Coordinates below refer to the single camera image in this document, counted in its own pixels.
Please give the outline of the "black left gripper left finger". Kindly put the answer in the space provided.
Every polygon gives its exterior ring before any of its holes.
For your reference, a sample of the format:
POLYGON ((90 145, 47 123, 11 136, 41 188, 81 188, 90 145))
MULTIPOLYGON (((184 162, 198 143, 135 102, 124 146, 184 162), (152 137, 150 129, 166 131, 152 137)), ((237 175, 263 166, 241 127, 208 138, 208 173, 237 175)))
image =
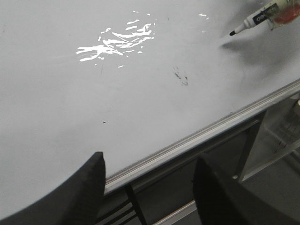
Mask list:
POLYGON ((0 221, 2 225, 93 225, 105 190, 105 161, 95 152, 51 193, 0 221))

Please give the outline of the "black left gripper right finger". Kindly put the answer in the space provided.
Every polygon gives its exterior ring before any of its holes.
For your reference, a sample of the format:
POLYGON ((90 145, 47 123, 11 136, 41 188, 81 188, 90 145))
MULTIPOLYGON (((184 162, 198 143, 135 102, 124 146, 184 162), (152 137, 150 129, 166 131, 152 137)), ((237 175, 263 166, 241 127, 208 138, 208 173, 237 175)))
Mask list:
POLYGON ((298 225, 232 179, 208 157, 195 166, 193 194, 204 225, 298 225))

